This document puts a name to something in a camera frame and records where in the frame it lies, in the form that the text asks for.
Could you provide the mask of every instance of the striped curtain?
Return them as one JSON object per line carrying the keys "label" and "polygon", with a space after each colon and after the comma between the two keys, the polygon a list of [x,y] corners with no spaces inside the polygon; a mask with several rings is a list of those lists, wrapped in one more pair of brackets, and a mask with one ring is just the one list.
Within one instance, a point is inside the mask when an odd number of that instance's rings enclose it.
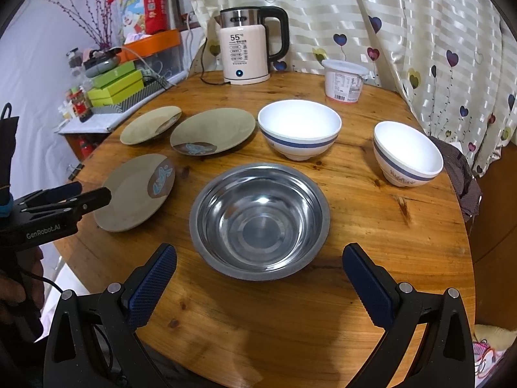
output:
{"label": "striped curtain", "polygon": [[[498,159],[517,122],[517,43],[490,0],[192,0],[220,68],[213,17],[223,8],[276,5],[290,19],[278,70],[322,74],[325,58],[370,70],[397,91],[424,132],[461,143],[475,175]],[[270,26],[273,47],[280,33]]]}

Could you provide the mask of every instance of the hand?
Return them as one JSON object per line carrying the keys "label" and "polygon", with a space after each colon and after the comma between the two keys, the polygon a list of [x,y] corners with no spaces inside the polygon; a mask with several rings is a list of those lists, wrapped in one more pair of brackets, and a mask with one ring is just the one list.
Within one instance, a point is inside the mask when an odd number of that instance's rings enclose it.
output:
{"label": "hand", "polygon": [[[41,265],[42,259],[43,252],[40,247],[37,247],[34,250],[34,264],[29,270],[31,273],[36,274],[37,276],[43,276],[43,266]],[[43,304],[45,303],[45,288],[43,287],[42,281],[32,280],[30,297],[38,309],[43,308]],[[22,303],[25,300],[25,290],[22,285],[14,280],[5,276],[0,276],[0,300]],[[0,322],[3,322],[4,324],[12,324],[14,322],[12,315],[3,303],[0,303]]]}

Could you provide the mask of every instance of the kettle power cord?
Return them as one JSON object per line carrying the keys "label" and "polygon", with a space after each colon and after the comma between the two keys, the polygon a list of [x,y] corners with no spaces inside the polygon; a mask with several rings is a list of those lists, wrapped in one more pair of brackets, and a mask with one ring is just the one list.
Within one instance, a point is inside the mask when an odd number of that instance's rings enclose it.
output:
{"label": "kettle power cord", "polygon": [[223,86],[223,85],[229,85],[229,81],[224,81],[224,82],[221,82],[221,83],[212,83],[210,81],[206,81],[204,79],[204,75],[205,75],[205,63],[203,62],[203,56],[205,55],[205,49],[206,49],[206,44],[208,43],[208,37],[205,38],[205,43],[203,44],[203,49],[201,50],[201,81],[205,84],[205,85],[211,85],[211,86]]}

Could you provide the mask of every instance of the orange tray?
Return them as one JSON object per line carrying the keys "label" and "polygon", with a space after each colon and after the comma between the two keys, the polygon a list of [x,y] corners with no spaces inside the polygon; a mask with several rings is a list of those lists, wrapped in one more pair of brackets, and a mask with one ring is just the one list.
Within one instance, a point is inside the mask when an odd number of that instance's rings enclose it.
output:
{"label": "orange tray", "polygon": [[[143,38],[136,42],[124,45],[123,47],[132,49],[142,58],[148,57],[149,55],[156,54],[167,48],[178,46],[181,43],[181,37],[177,29],[167,30],[165,32],[158,32],[148,38]],[[121,62],[132,61],[138,58],[135,54],[130,51],[124,51],[119,54]]]}

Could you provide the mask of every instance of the blue bracelet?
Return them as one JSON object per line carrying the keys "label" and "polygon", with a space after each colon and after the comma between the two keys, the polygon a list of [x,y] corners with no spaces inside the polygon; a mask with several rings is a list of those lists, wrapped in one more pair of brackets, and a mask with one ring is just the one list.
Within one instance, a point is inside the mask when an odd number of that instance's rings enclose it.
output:
{"label": "blue bracelet", "polygon": [[9,215],[11,214],[11,210],[12,210],[12,203],[13,203],[12,194],[9,193],[9,202],[4,206],[0,205],[0,217],[9,217]]}

